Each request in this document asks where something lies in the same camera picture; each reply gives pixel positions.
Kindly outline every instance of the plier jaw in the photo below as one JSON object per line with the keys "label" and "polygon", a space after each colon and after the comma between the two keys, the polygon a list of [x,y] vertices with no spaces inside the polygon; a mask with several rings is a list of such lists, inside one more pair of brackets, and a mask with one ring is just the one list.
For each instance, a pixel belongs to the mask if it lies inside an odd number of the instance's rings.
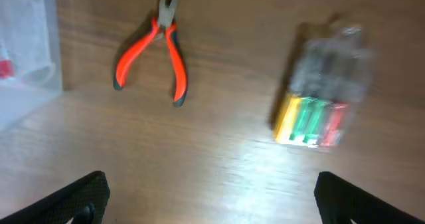
{"label": "plier jaw", "polygon": [[187,93],[187,71],[177,40],[177,25],[173,21],[177,3],[178,0],[171,0],[167,5],[166,0],[159,0],[158,16],[153,18],[150,32],[131,46],[118,61],[114,77],[116,90],[124,88],[132,62],[155,40],[157,35],[164,32],[176,80],[173,105],[174,107],[183,105]]}
{"label": "plier jaw", "polygon": [[174,20],[174,14],[177,9],[179,0],[171,0],[167,4],[167,0],[159,0],[158,3],[158,25],[162,29],[168,29]]}

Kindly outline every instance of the table surface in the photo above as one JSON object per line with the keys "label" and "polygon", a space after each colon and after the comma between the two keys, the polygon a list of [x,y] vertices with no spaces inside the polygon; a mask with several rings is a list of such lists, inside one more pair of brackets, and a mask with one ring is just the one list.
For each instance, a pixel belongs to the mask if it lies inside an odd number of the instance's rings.
{"label": "table surface", "polygon": [[[65,92],[1,135],[1,217],[98,169],[104,223],[319,223],[327,170],[425,219],[424,0],[180,0],[178,109],[163,41],[112,86],[117,50],[156,2],[57,0]],[[333,152],[278,145],[269,120],[297,29],[335,12],[368,30],[369,95]]]}

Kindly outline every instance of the red object in container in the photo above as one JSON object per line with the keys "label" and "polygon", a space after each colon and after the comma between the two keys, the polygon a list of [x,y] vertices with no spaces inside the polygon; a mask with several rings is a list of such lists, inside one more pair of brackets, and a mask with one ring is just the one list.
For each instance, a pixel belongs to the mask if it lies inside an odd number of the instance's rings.
{"label": "red object in container", "polygon": [[348,104],[333,104],[330,110],[329,119],[327,121],[326,133],[320,146],[330,147],[335,144],[338,138],[339,129],[343,121],[344,115],[348,109]]}
{"label": "red object in container", "polygon": [[0,60],[0,79],[12,77],[13,67],[10,60]]}

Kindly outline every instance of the red pliers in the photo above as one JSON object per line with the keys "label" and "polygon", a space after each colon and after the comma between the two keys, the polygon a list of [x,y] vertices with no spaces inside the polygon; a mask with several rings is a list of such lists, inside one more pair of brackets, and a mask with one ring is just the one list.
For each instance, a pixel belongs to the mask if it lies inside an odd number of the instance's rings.
{"label": "red pliers", "polygon": [[114,79],[114,88],[122,90],[132,62],[139,56],[145,48],[155,40],[157,35],[165,33],[165,39],[171,55],[173,63],[176,85],[174,95],[174,107],[180,107],[185,101],[187,92],[187,71],[179,43],[177,42],[177,26],[174,22],[174,13],[177,8],[178,0],[171,0],[170,4],[166,4],[166,0],[159,0],[159,14],[152,20],[152,28],[148,34],[142,37],[138,42],[131,46],[118,61]]}

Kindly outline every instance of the plastic package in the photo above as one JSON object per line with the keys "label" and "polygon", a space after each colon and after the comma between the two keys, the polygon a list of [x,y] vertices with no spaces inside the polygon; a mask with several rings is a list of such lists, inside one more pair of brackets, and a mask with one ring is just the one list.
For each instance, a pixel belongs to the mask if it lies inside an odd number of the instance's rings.
{"label": "plastic package", "polygon": [[306,42],[274,129],[279,144],[331,148],[339,143],[371,81],[362,29],[346,27]]}
{"label": "plastic package", "polygon": [[55,0],[0,0],[0,130],[62,92]]}

